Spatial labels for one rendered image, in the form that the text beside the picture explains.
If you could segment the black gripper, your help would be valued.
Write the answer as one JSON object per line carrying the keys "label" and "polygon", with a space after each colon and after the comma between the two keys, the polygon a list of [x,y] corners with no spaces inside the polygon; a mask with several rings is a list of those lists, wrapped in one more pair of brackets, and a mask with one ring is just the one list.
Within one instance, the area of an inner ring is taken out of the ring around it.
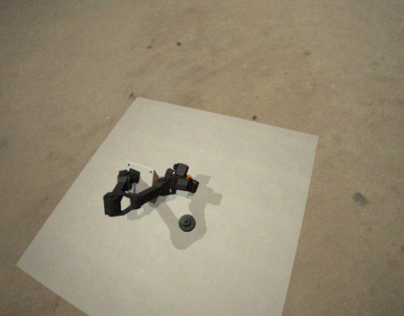
{"label": "black gripper", "polygon": [[[175,172],[173,169],[167,169],[164,177],[166,177],[166,176],[176,176],[177,178],[182,178],[180,175],[173,174],[173,172]],[[189,177],[188,179],[192,179],[192,178]],[[199,182],[196,181],[196,180],[193,180],[193,179],[192,179],[192,181],[193,181],[193,187],[192,187],[192,190],[190,192],[195,193],[197,188],[198,188]]]}

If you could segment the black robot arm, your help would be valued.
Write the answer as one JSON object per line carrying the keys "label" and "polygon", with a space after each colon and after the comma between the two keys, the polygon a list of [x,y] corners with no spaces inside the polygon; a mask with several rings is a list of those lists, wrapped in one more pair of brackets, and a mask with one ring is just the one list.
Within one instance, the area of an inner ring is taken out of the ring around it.
{"label": "black robot arm", "polygon": [[[169,196],[176,194],[176,190],[190,192],[193,187],[192,179],[187,179],[188,166],[186,164],[177,163],[173,165],[175,175],[180,175],[182,178],[176,176],[166,176],[157,179],[151,187],[138,193],[129,194],[125,191],[132,189],[133,183],[139,183],[140,172],[134,169],[119,171],[118,184],[114,187],[112,192],[108,192],[103,197],[105,215],[110,217],[124,216],[129,211],[140,209],[145,203],[152,201],[158,196]],[[171,192],[169,192],[171,189]],[[121,210],[121,200],[123,196],[130,198],[130,206],[125,210]]]}

